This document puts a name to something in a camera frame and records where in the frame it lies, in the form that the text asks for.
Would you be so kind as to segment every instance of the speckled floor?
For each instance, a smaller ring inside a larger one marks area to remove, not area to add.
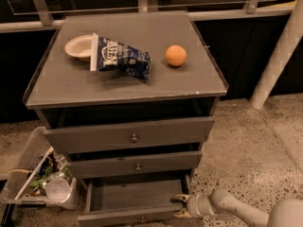
[[[0,180],[13,168],[31,131],[41,122],[0,124]],[[221,101],[215,124],[204,145],[204,158],[195,171],[192,190],[210,194],[226,188],[241,201],[270,212],[280,200],[303,200],[303,94],[270,97],[261,111],[247,100]],[[76,211],[62,209],[17,209],[16,226],[80,226]],[[136,224],[135,227],[232,227],[246,226],[205,219],[172,219]]]

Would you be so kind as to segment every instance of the plastic bin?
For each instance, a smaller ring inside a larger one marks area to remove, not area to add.
[[[36,166],[38,158],[45,155],[51,145],[44,136],[45,127],[36,128],[27,140],[24,152],[21,154],[15,168],[32,169]],[[27,181],[28,175],[22,172],[11,172],[9,178],[1,192],[0,201],[18,205],[44,205],[46,207],[62,207],[74,210],[78,203],[77,180],[74,178],[69,187],[69,195],[65,201],[52,201],[47,196],[27,197],[32,189],[27,186],[19,199],[15,199],[21,187]]]

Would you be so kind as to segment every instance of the drawer handle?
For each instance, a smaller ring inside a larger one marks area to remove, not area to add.
[[[136,165],[135,170],[141,170],[141,166],[140,166],[140,164],[137,164],[137,165]]]
[[[132,135],[131,142],[132,143],[137,143],[138,142],[138,138],[136,137],[135,133],[133,133],[133,135]]]

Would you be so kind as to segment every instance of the gray cabinet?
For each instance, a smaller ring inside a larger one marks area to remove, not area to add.
[[[92,32],[149,51],[150,80],[92,73],[88,62],[64,53],[69,40]],[[172,44],[187,51],[182,67],[164,62]],[[81,225],[106,226],[172,218],[181,208],[170,199],[190,192],[226,90],[185,12],[82,15],[65,19],[25,102],[87,189]]]

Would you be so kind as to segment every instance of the white bowl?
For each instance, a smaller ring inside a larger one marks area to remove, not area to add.
[[[65,46],[65,52],[81,61],[90,61],[93,35],[79,36],[69,41]]]

